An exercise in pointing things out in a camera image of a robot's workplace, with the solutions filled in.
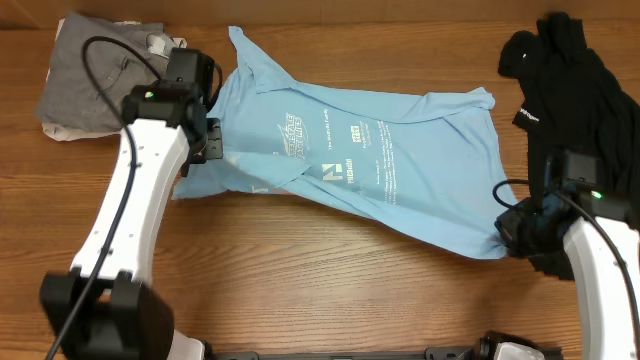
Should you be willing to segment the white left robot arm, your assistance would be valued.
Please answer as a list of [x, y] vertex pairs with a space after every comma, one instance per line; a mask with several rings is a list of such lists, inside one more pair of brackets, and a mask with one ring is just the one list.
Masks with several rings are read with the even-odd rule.
[[119, 154], [91, 233], [70, 270], [46, 274], [40, 287], [55, 333], [49, 358], [212, 358], [207, 342], [177, 330], [152, 288], [152, 263], [176, 176], [222, 156], [219, 127], [206, 116], [219, 91], [180, 76], [125, 97]]

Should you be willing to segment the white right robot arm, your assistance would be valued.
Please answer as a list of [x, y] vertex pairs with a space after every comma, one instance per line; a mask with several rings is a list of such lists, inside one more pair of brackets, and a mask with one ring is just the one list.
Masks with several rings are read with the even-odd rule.
[[639, 225], [630, 203], [600, 189], [555, 190], [495, 221], [508, 254], [576, 286], [585, 359], [639, 357]]

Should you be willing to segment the light blue t-shirt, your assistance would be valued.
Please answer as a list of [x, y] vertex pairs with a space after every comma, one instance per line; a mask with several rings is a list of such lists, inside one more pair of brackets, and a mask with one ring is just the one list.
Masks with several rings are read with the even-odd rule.
[[192, 167], [175, 198], [292, 194], [469, 258], [505, 255], [494, 223], [515, 197], [505, 186], [489, 92], [313, 85], [295, 80], [239, 27], [229, 37], [237, 66], [210, 113], [223, 157]]

